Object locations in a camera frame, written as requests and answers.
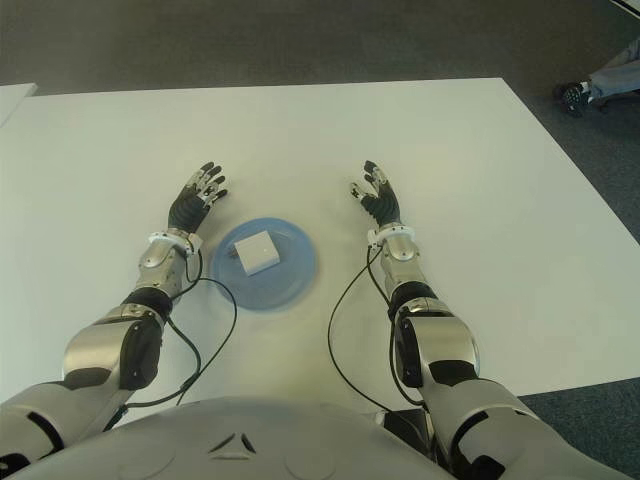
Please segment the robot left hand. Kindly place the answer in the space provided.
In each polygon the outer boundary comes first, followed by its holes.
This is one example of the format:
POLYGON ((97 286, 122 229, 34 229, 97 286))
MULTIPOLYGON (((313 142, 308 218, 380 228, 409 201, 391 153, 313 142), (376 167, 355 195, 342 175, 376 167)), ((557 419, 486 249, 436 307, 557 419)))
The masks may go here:
POLYGON ((186 182, 168 213, 168 227, 195 233, 216 201, 227 194, 222 167, 208 162, 186 182))

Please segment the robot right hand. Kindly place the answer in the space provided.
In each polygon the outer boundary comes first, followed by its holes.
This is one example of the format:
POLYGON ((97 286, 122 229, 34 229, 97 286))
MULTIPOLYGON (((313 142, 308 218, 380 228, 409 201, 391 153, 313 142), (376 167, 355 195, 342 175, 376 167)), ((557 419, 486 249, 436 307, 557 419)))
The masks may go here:
POLYGON ((365 192, 353 182, 349 187, 350 194, 379 227, 401 224, 400 205, 386 174, 372 161, 366 161, 363 170, 363 178, 373 188, 373 193, 365 192))

